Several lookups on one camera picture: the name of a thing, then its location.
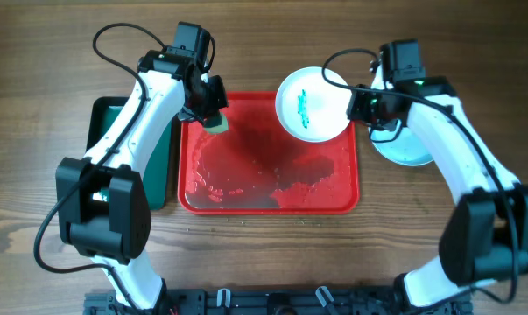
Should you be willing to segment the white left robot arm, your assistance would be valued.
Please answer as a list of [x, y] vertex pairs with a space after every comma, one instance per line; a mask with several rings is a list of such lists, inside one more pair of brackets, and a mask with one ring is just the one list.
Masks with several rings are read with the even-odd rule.
[[204, 52], [150, 51], [136, 85], [106, 133], [83, 158], [66, 157], [55, 179], [61, 240], [91, 259], [115, 289], [114, 308], [163, 314], [171, 306], [165, 282], [145, 246], [151, 232], [143, 177], [174, 118], [212, 128], [227, 105], [222, 80], [208, 77]]

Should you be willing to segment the green sponge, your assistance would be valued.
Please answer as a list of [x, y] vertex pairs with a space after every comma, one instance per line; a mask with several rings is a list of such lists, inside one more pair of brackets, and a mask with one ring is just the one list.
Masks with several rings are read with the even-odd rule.
[[208, 134], [221, 134], [229, 129], [228, 119], [222, 112], [218, 112], [204, 120], [203, 129]]

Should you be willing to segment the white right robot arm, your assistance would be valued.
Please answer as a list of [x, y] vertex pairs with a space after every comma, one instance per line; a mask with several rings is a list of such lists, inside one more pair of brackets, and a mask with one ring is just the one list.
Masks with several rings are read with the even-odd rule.
[[528, 275], [528, 185], [490, 152], [448, 80], [412, 78], [350, 91], [348, 117], [373, 129], [399, 120], [432, 157], [454, 199], [438, 254], [397, 278], [398, 310], [426, 311], [502, 281], [510, 282], [503, 302], [511, 302]]

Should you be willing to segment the white plate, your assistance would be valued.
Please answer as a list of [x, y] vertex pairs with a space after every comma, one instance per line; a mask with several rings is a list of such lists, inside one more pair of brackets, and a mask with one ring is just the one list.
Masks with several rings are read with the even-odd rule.
[[277, 117], [292, 136], [322, 143], [339, 136], [349, 125], [346, 114], [351, 92], [346, 81], [319, 66], [301, 68], [280, 84], [275, 100]]
[[392, 163], [416, 167], [433, 161], [424, 144], [400, 122], [393, 131], [369, 128], [369, 139], [375, 149]]

